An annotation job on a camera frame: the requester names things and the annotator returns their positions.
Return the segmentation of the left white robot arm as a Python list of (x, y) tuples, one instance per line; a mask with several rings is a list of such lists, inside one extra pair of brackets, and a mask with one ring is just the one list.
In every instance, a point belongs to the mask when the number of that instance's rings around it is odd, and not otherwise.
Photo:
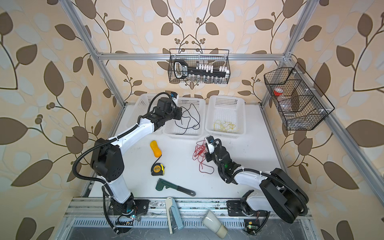
[[(123, 177), (125, 170), (123, 154), (141, 139), (164, 126), (166, 122), (180, 120), (182, 110), (177, 106), (178, 99), (179, 96), (175, 92), (157, 94), (150, 102), (147, 113), (139, 116), (132, 127), (108, 140), (97, 140), (92, 148), (77, 157), (72, 167), (73, 175), (81, 180), (101, 183), (107, 196), (120, 208), (121, 215), (134, 214), (137, 210), (134, 196)], [(90, 153), (91, 168), (98, 178), (83, 176), (77, 169), (80, 161)]]

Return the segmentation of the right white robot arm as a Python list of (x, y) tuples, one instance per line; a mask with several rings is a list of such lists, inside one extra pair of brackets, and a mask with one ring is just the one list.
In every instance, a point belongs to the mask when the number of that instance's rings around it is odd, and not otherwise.
[(237, 204), (230, 204), (233, 212), (254, 216), (257, 212), (274, 212), (283, 221), (292, 224), (298, 216), (308, 214), (309, 197), (280, 168), (263, 172), (244, 168), (235, 163), (220, 139), (205, 138), (208, 162), (214, 162), (221, 179), (226, 184), (245, 185), (252, 189), (246, 192)]

